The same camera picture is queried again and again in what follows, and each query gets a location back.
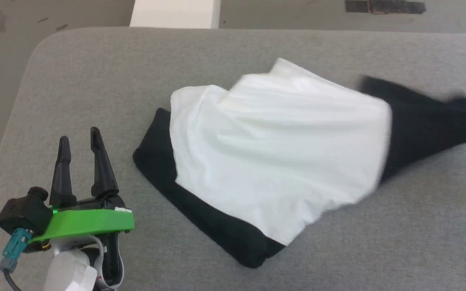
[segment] black cable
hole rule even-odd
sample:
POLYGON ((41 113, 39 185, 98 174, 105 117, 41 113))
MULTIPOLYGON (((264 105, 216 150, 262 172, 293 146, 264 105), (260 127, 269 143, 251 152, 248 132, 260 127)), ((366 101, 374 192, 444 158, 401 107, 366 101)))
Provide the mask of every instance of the black cable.
POLYGON ((17 285, 15 285, 15 282, 12 280, 12 277, 10 276, 10 273, 8 270, 3 270, 3 274, 5 275, 5 279, 8 282, 8 285, 12 287, 13 291, 21 291, 17 285))

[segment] black garment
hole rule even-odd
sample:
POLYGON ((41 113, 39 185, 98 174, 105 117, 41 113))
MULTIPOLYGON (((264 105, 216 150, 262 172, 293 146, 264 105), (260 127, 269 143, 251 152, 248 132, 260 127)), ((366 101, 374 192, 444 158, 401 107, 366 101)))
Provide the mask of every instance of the black garment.
MULTIPOLYGON (((466 97, 443 103, 388 81, 364 78, 361 92, 392 109, 390 149, 381 183, 405 166, 466 142, 466 97)), ((158 109, 133 155, 137 168, 202 232, 246 267, 257 268, 285 246, 258 228, 213 208, 175 183, 170 112, 158 109)))
POLYGON ((360 91, 392 109, 390 150, 381 182, 405 166, 466 143, 466 97, 447 103, 392 82, 365 77, 360 91))
POLYGON ((170 112, 157 109, 133 160, 141 173, 193 224, 240 264, 257 268, 283 245, 253 225, 231 217, 176 184, 176 162, 170 142, 170 112))

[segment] green bracket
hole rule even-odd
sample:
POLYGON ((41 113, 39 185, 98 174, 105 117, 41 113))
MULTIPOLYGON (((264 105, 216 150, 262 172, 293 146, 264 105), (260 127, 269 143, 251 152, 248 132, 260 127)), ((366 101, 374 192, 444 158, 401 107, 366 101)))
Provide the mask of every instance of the green bracket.
POLYGON ((111 209, 66 210, 54 213, 46 232, 42 236, 33 237, 30 243, 133 229, 134 216, 131 212, 111 209))

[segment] concrete floor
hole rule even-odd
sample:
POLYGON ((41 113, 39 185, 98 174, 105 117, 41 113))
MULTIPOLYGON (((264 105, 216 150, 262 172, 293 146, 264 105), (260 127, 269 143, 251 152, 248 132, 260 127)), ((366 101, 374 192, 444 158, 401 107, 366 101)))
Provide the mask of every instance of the concrete floor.
MULTIPOLYGON (((133 2, 0 0, 0 140, 33 48, 61 30, 128 26, 133 2)), ((222 0, 220 27, 466 33, 466 0, 424 2, 424 15, 370 15, 345 13, 343 0, 222 0)))

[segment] gray table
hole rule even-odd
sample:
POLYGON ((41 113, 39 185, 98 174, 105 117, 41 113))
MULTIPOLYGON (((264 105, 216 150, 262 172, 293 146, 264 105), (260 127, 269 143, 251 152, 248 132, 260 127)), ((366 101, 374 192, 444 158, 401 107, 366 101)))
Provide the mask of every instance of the gray table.
MULTIPOLYGON (((228 88, 283 57, 355 88, 361 74, 443 98, 466 92, 466 35, 89 28, 33 53, 0 147, 0 210, 50 188, 61 135, 72 184, 89 196, 89 128, 102 131, 136 230, 121 236, 122 290, 466 290, 466 145, 411 167, 358 205, 328 213, 259 269, 238 265, 137 171, 132 153, 157 107, 187 85, 228 88)), ((8 235, 0 230, 0 253, 8 235)), ((41 290, 50 252, 13 275, 41 290)), ((9 290, 0 273, 0 290, 9 290)))

